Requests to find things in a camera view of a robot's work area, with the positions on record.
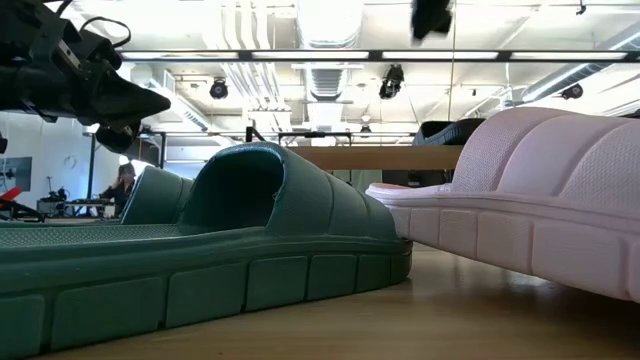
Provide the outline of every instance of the exposed pipe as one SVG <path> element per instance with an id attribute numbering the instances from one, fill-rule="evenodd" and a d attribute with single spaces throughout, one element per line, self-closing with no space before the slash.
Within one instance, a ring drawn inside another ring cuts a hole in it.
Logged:
<path id="1" fill-rule="evenodd" d="M 236 10 L 235 10 L 235 0 L 227 0 L 226 6 L 226 14 L 224 17 L 224 38 L 231 47 L 231 49 L 241 49 L 240 43 L 238 42 L 238 37 L 236 34 Z M 259 86 L 256 82 L 256 79 L 253 77 L 251 72 L 251 68 L 246 63 L 241 64 L 232 64 L 231 70 L 236 73 L 236 75 L 240 78 L 243 78 L 245 84 L 248 85 L 249 93 L 258 99 L 260 106 L 263 109 L 266 109 L 267 101 L 260 95 Z"/>
<path id="2" fill-rule="evenodd" d="M 212 31 L 212 28 L 207 25 L 203 29 L 202 39 L 209 48 L 226 50 L 228 47 L 223 37 L 224 29 L 222 25 L 222 7 L 220 6 L 220 0 L 210 1 L 207 4 L 210 7 L 205 8 L 203 11 L 207 11 L 212 14 L 212 24 L 214 24 L 214 28 Z M 227 78 L 233 83 L 233 86 L 238 90 L 240 96 L 242 96 L 242 98 L 247 101 L 253 109 L 257 109 L 260 104 L 249 94 L 248 90 L 244 87 L 241 78 L 238 78 L 236 73 L 231 70 L 231 66 L 228 63 L 221 63 L 220 66 L 227 75 Z"/>
<path id="3" fill-rule="evenodd" d="M 267 35 L 267 9 L 265 1 L 255 1 L 256 5 L 256 38 L 258 40 L 258 46 L 260 49 L 271 49 L 269 43 L 269 36 Z M 280 94 L 280 84 L 278 82 L 278 75 L 276 73 L 276 67 L 274 63 L 266 63 L 268 82 L 271 84 L 276 101 L 281 107 L 286 107 L 284 99 Z"/>
<path id="4" fill-rule="evenodd" d="M 242 0 L 241 4 L 242 9 L 242 19 L 240 25 L 240 38 L 242 39 L 242 43 L 244 47 L 249 50 L 254 50 L 256 48 L 256 44 L 253 41 L 253 33 L 251 31 L 252 28 L 252 10 L 251 10 L 251 0 Z M 273 96 L 273 92 L 271 87 L 269 86 L 269 82 L 266 79 L 265 70 L 262 63 L 253 63 L 253 67 L 258 74 L 258 90 L 261 93 L 263 98 L 269 98 L 269 105 L 271 107 L 278 107 L 275 97 Z"/>
<path id="5" fill-rule="evenodd" d="M 637 51 L 640 49 L 640 22 L 607 40 L 601 48 L 611 51 Z M 526 88 L 522 101 L 534 102 L 556 94 L 613 65 L 612 63 L 589 63 L 567 65 L 549 74 L 542 80 Z"/>

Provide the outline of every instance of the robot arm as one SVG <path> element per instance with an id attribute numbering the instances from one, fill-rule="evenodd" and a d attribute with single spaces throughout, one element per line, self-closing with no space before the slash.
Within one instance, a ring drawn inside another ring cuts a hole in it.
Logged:
<path id="1" fill-rule="evenodd" d="M 0 1 L 0 111 L 98 123 L 97 140 L 122 153 L 137 138 L 141 120 L 171 103 L 122 79 L 116 73 L 121 65 L 108 39 L 78 32 L 41 0 Z"/>

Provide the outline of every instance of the fluorescent light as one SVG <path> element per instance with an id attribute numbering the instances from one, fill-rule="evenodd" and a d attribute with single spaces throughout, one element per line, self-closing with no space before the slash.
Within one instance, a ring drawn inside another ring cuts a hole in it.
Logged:
<path id="1" fill-rule="evenodd" d="M 495 59 L 498 56 L 496 51 L 385 51 L 382 53 L 384 59 L 434 59 L 434 60 L 475 60 L 475 59 Z"/>
<path id="2" fill-rule="evenodd" d="M 167 164 L 202 164 L 209 160 L 165 160 Z"/>
<path id="3" fill-rule="evenodd" d="M 514 52 L 513 60 L 620 60 L 625 52 Z"/>
<path id="4" fill-rule="evenodd" d="M 362 64 L 332 64 L 332 63 L 304 63 L 304 64 L 291 64 L 293 70 L 362 70 L 364 65 Z"/>
<path id="5" fill-rule="evenodd" d="M 237 52 L 215 52 L 215 51 L 121 51 L 120 55 L 124 60 L 129 61 L 145 61 L 145 60 L 237 60 Z"/>
<path id="6" fill-rule="evenodd" d="M 352 136 L 355 137 L 407 137 L 407 136 L 415 136 L 413 133 L 409 132 L 358 132 L 352 133 Z"/>
<path id="7" fill-rule="evenodd" d="M 366 59 L 368 51 L 311 50 L 311 51 L 255 51 L 254 59 Z"/>
<path id="8" fill-rule="evenodd" d="M 213 134 L 209 134 L 209 133 L 194 133 L 194 132 L 185 132 L 185 133 L 180 133 L 180 132 L 174 132 L 174 133 L 167 133 L 167 137 L 208 137 L 208 136 L 213 136 Z"/>

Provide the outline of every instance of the person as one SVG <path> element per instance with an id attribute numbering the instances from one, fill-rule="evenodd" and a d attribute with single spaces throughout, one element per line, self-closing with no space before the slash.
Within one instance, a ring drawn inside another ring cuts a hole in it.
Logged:
<path id="1" fill-rule="evenodd" d="M 125 205 L 127 205 L 127 200 L 129 200 L 129 195 L 131 195 L 135 184 L 135 176 L 136 170 L 131 163 L 120 165 L 116 180 L 100 194 L 101 199 L 113 199 L 116 205 L 115 217 L 120 217 Z"/>

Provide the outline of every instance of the rubber sandal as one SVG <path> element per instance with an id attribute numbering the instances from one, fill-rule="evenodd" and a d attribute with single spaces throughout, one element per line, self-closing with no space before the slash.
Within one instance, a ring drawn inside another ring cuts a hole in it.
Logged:
<path id="1" fill-rule="evenodd" d="M 175 224 L 187 200 L 193 180 L 148 166 L 138 177 L 120 219 L 89 223 L 0 222 L 0 229 L 15 227 L 60 227 Z"/>
<path id="2" fill-rule="evenodd" d="M 640 302 L 640 122 L 522 107 L 486 120 L 453 182 L 373 184 L 402 237 Z"/>
<path id="3" fill-rule="evenodd" d="M 275 144 L 218 153 L 174 225 L 0 229 L 0 357 L 386 287 L 389 211 Z"/>

